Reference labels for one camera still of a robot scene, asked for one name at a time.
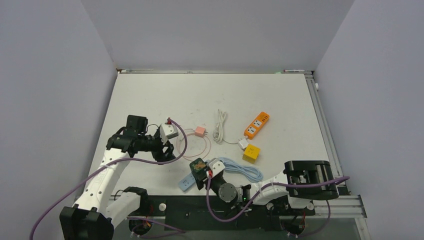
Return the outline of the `dark green cube adapter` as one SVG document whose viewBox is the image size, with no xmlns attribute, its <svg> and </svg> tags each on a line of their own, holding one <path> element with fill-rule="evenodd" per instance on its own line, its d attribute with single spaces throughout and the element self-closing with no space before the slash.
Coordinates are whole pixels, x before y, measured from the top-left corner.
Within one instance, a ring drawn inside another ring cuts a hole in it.
<svg viewBox="0 0 424 240">
<path fill-rule="evenodd" d="M 189 164 L 190 170 L 194 173 L 198 173 L 207 168 L 206 162 L 202 158 L 197 158 Z"/>
</svg>

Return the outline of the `orange power strip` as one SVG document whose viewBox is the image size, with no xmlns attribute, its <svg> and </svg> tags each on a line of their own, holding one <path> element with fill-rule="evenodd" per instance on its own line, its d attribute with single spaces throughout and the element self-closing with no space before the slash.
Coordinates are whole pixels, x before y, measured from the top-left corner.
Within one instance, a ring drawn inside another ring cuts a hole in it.
<svg viewBox="0 0 424 240">
<path fill-rule="evenodd" d="M 247 139 L 252 140 L 259 133 L 259 131 L 265 126 L 265 124 L 269 121 L 269 119 L 270 119 L 270 115 L 262 111 L 251 122 L 251 124 L 244 130 L 243 135 L 247 137 Z"/>
</svg>

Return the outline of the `light blue power strip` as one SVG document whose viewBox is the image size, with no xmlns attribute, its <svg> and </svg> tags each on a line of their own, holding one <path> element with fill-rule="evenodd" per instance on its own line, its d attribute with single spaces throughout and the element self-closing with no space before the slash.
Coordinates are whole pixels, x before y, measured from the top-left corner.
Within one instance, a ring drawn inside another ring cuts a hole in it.
<svg viewBox="0 0 424 240">
<path fill-rule="evenodd" d="M 180 180 L 177 184 L 179 189 L 183 192 L 187 192 L 190 188 L 192 188 L 196 184 L 196 180 L 192 173 L 189 173 L 182 180 Z"/>
</svg>

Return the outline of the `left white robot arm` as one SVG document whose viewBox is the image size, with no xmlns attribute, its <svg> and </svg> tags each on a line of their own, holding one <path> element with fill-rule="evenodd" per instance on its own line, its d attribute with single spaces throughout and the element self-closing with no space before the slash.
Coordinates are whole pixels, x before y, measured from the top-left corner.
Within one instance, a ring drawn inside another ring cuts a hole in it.
<svg viewBox="0 0 424 240">
<path fill-rule="evenodd" d="M 108 139 L 100 165 L 89 176 L 83 193 L 59 215 L 64 239 L 111 240 L 116 226 L 128 215 L 153 212 L 147 190 L 140 187 L 127 187 L 116 201 L 109 202 L 129 159 L 135 154 L 151 153 L 155 165 L 176 159 L 170 140 L 178 136 L 178 127 L 169 119 L 159 125 L 153 135 L 147 133 L 147 128 L 146 117 L 128 115 L 126 125 Z"/>
</svg>

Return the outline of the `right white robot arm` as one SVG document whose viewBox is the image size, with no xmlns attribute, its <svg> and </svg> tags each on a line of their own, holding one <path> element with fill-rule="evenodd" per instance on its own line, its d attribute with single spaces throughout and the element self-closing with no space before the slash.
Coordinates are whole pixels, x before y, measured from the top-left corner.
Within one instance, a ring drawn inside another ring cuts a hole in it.
<svg viewBox="0 0 424 240">
<path fill-rule="evenodd" d="M 339 180 L 334 178 L 326 160 L 287 161 L 282 171 L 268 179 L 257 167 L 241 165 L 226 157 L 207 161 L 198 158 L 189 168 L 199 190 L 208 188 L 233 208 L 265 206 L 285 197 L 283 209 L 295 214 L 310 201 L 339 197 Z"/>
</svg>

